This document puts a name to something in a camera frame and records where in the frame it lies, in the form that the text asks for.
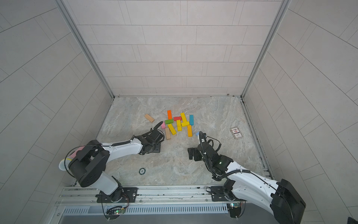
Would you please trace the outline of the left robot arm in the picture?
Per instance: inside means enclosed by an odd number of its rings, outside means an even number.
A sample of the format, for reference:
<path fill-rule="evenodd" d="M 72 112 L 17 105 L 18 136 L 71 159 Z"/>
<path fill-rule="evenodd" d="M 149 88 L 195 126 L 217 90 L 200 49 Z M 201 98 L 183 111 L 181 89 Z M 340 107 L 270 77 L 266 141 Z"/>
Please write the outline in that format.
<path fill-rule="evenodd" d="M 123 187 L 116 178 L 105 173 L 107 163 L 128 155 L 159 153 L 164 140 L 163 132 L 154 128 L 123 142 L 92 140 L 70 150 L 71 154 L 60 162 L 59 169 L 73 176 L 81 187 L 96 188 L 116 202 L 122 198 Z"/>

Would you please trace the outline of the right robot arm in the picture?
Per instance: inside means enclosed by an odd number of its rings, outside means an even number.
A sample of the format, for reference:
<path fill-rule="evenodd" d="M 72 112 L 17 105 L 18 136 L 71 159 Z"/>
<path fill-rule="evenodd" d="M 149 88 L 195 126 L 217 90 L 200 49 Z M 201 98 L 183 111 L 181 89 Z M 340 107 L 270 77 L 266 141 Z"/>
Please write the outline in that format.
<path fill-rule="evenodd" d="M 212 179 L 221 181 L 224 196 L 229 201 L 242 199 L 270 212 L 280 224 L 300 224 L 306 203 L 293 185 L 282 179 L 280 181 L 265 178 L 250 171 L 233 159 L 219 155 L 213 148 L 213 138 L 207 140 L 202 131 L 198 134 L 197 147 L 188 149 L 189 158 L 204 161 Z"/>

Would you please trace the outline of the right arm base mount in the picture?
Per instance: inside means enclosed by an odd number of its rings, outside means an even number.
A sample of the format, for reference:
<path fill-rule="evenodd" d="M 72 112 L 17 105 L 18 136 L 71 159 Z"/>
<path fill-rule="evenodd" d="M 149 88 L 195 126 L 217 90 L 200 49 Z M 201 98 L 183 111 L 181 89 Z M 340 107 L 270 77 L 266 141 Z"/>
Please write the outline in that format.
<path fill-rule="evenodd" d="M 213 202 L 244 202 L 243 199 L 238 199 L 234 194 L 223 186 L 206 187 L 206 192 L 211 195 Z"/>

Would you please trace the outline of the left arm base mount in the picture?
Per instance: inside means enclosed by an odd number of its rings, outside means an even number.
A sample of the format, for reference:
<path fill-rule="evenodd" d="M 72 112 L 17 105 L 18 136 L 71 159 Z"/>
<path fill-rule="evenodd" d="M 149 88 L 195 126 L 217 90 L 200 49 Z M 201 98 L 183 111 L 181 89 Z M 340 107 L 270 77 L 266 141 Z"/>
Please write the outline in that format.
<path fill-rule="evenodd" d="M 138 188 L 127 187 L 115 190 L 111 195 L 102 191 L 96 195 L 97 203 L 133 203 L 136 200 Z"/>

